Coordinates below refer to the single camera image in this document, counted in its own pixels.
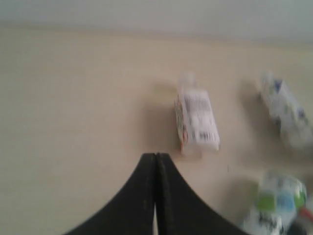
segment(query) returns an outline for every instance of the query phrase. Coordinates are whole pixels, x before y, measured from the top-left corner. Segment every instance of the white wall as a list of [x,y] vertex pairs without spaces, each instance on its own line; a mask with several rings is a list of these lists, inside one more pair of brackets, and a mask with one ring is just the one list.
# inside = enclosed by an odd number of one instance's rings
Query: white wall
[[0,21],[313,42],[313,0],[0,0]]

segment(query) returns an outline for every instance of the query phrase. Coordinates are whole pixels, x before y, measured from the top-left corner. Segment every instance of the wall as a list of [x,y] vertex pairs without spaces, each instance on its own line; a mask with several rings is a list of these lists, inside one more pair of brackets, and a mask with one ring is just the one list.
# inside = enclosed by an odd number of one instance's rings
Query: wall
[[0,21],[313,42],[312,0],[0,0]]

